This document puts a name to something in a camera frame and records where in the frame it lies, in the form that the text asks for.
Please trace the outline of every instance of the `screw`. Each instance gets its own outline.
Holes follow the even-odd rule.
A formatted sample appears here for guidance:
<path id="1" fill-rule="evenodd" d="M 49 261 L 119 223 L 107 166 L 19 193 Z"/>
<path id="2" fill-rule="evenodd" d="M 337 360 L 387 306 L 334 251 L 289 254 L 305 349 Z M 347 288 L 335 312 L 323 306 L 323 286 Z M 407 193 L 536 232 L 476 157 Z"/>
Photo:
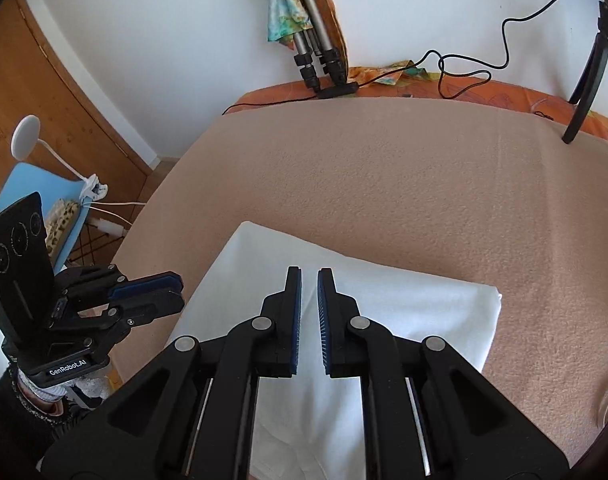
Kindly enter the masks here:
<path id="1" fill-rule="evenodd" d="M 367 317 L 355 316 L 351 319 L 351 326 L 357 330 L 364 330 L 370 326 L 370 319 Z"/>
<path id="2" fill-rule="evenodd" d="M 434 352 L 441 352 L 446 348 L 446 342 L 442 338 L 433 335 L 426 339 L 426 346 Z"/>
<path id="3" fill-rule="evenodd" d="M 268 330 L 273 322 L 267 317 L 256 317 L 251 325 L 255 330 Z"/>
<path id="4" fill-rule="evenodd" d="M 195 339 L 192 337 L 188 337 L 187 335 L 180 337 L 177 341 L 175 341 L 175 349 L 180 352 L 188 352 L 189 350 L 193 350 L 195 346 Z"/>

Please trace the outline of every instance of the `orange patterned fabric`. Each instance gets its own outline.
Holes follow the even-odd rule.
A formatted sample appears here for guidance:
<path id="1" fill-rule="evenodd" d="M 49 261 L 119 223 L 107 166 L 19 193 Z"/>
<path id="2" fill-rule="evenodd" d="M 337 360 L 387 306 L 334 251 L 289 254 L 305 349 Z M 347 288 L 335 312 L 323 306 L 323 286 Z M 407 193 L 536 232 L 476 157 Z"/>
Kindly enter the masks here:
<path id="1" fill-rule="evenodd" d="M 408 97 L 441 99 L 437 91 L 438 74 L 430 74 L 429 78 L 421 76 L 402 75 L 396 85 L 371 84 L 359 89 L 354 97 Z M 466 86 L 479 81 L 475 77 L 445 78 L 442 92 L 445 95 L 454 95 Z M 262 88 L 242 96 L 238 103 L 271 103 L 289 99 L 301 99 L 311 95 L 303 81 L 285 83 L 283 85 Z M 516 112 L 536 114 L 548 120 L 566 124 L 570 122 L 574 107 L 561 97 L 551 96 L 530 88 L 523 88 L 499 81 L 490 81 L 488 84 L 478 86 L 456 99 L 482 105 L 506 108 Z M 237 106 L 231 108 L 229 113 L 255 108 L 253 106 Z M 596 112 L 590 112 L 581 127 L 583 132 L 601 139 L 608 140 L 608 118 Z"/>

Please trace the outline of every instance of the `folded white cloth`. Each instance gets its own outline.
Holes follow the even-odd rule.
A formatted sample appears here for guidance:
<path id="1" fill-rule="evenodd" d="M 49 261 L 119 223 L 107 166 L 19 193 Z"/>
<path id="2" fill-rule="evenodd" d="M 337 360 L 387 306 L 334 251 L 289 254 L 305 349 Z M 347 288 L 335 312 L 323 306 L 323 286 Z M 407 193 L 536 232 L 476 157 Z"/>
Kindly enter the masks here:
<path id="1" fill-rule="evenodd" d="M 375 265 L 244 222 L 204 276 L 169 342 L 181 335 L 213 339 L 259 315 L 264 298 L 284 289 L 289 266 L 302 269 L 299 367 L 292 379 L 260 380 L 251 474 L 260 480 L 365 478 L 359 380 L 332 380 L 324 372 L 318 270 L 333 270 L 337 291 L 355 298 L 362 316 L 415 341 L 439 335 L 479 371 L 501 296 L 493 286 Z"/>

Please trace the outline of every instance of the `brown tablecloth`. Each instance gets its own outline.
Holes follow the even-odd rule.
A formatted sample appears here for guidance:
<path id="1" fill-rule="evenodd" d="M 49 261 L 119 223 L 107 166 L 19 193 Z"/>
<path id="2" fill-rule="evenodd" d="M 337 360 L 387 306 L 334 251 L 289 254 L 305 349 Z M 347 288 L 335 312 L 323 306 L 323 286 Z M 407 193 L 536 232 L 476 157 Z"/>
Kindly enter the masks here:
<path id="1" fill-rule="evenodd" d="M 497 286 L 484 375 L 572 463 L 599 431 L 608 389 L 608 143 L 579 134 L 566 146 L 562 134 L 536 116 L 404 98 L 225 116 L 165 179 L 115 262 L 129 278 L 180 273 L 188 299 L 250 220 L 347 256 Z M 114 349 L 125 380 L 175 320 Z"/>

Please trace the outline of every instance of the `lamp head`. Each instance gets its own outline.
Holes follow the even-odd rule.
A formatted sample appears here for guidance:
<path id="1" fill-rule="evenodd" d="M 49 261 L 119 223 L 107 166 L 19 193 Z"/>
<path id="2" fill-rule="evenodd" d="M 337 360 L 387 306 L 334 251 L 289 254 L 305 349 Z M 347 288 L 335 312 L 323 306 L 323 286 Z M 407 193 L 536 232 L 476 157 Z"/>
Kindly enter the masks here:
<path id="1" fill-rule="evenodd" d="M 11 153 L 17 160 L 27 158 L 40 138 L 40 120 L 29 115 L 17 125 L 11 139 Z"/>

